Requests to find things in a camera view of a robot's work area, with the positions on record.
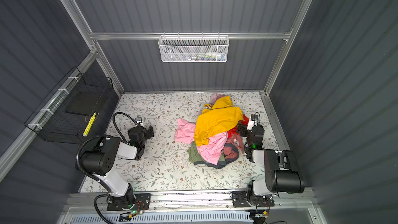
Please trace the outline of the dusty rose shirt grey trim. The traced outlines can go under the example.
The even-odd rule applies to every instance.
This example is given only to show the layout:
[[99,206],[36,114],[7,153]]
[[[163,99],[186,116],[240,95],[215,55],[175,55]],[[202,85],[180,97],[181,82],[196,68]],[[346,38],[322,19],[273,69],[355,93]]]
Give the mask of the dusty rose shirt grey trim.
[[226,164],[236,161],[239,158],[240,153],[245,153],[244,144],[241,136],[235,133],[227,139],[227,142],[224,145],[223,154]]

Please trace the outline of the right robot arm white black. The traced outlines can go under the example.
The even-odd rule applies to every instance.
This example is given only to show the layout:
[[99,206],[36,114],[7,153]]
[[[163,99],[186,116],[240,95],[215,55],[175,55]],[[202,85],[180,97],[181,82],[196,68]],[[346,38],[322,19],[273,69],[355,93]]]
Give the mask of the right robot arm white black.
[[274,194],[304,192],[304,178],[293,151],[263,148],[264,128],[260,124],[250,130],[246,125],[238,124],[237,133],[246,138],[246,158],[252,163],[264,165],[264,173],[251,180],[246,190],[230,193],[235,208],[271,207],[274,206]]

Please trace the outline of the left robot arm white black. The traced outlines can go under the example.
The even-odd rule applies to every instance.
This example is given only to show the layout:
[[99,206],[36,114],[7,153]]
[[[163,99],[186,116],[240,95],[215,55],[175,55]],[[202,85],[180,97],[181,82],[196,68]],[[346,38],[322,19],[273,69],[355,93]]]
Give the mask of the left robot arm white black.
[[117,158],[139,160],[148,139],[154,137],[153,127],[133,127],[127,131],[130,141],[102,135],[90,138],[79,148],[76,168],[102,185],[108,211],[139,212],[149,209],[151,194],[135,194],[132,186],[116,169]]

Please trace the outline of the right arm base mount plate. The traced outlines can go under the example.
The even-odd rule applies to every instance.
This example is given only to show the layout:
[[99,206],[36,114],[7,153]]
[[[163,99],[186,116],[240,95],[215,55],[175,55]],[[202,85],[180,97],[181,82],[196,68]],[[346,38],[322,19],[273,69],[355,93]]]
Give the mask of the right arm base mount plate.
[[243,207],[274,207],[274,199],[272,195],[268,196],[256,196],[250,195],[247,191],[238,190],[233,191],[230,194],[233,206],[235,208]]

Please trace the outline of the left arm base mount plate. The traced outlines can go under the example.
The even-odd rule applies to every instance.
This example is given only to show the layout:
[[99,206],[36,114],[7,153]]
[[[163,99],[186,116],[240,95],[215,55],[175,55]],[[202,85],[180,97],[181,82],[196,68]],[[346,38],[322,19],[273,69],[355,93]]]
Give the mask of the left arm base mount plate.
[[108,197],[107,211],[146,211],[149,209],[151,194],[135,194],[124,197]]

